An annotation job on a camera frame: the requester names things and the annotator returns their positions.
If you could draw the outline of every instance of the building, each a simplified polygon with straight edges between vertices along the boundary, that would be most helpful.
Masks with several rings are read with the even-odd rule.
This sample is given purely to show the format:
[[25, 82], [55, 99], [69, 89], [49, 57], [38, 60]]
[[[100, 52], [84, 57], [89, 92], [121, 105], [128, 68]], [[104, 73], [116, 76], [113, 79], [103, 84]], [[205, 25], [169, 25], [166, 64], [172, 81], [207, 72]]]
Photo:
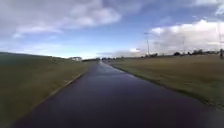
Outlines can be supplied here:
[[81, 57], [71, 57], [69, 59], [75, 60], [75, 61], [82, 61]]

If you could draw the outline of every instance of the light pole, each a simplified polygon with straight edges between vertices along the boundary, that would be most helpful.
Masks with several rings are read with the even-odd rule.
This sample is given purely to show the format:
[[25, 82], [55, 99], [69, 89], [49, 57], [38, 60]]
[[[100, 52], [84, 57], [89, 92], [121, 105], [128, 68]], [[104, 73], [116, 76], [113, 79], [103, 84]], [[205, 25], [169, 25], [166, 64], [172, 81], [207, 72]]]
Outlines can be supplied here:
[[220, 33], [220, 23], [219, 21], [217, 22], [217, 33], [218, 33], [218, 41], [220, 43], [220, 59], [223, 59], [223, 48], [222, 48], [222, 37], [221, 37], [221, 33]]
[[149, 33], [148, 32], [145, 32], [144, 33], [145, 35], [146, 35], [146, 43], [147, 43], [147, 47], [148, 47], [148, 53], [147, 53], [147, 55], [149, 56]]

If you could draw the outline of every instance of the grass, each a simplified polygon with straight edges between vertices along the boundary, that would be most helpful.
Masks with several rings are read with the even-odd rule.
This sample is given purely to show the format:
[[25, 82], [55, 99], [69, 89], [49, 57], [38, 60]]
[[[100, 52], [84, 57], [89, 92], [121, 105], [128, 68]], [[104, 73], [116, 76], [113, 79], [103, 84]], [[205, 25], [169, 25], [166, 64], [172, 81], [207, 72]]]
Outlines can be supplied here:
[[224, 60], [218, 56], [127, 59], [110, 63], [206, 104], [224, 108]]
[[87, 70], [62, 58], [0, 53], [0, 127], [8, 127]]

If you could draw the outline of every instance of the blue sky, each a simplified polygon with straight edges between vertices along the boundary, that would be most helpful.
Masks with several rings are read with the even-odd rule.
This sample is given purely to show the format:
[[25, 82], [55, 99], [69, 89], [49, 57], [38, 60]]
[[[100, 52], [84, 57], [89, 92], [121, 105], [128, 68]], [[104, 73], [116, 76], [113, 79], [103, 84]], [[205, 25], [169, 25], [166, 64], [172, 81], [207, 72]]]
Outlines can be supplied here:
[[150, 53], [180, 50], [182, 36], [187, 50], [218, 49], [223, 11], [223, 0], [2, 0], [0, 51], [141, 56], [147, 52], [145, 32], [152, 33]]

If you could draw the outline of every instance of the road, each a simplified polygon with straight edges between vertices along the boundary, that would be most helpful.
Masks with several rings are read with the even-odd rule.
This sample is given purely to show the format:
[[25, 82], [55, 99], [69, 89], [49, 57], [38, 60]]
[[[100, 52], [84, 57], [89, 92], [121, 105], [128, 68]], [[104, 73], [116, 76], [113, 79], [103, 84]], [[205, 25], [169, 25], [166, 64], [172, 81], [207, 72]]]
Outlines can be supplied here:
[[104, 63], [13, 128], [223, 128], [214, 109]]

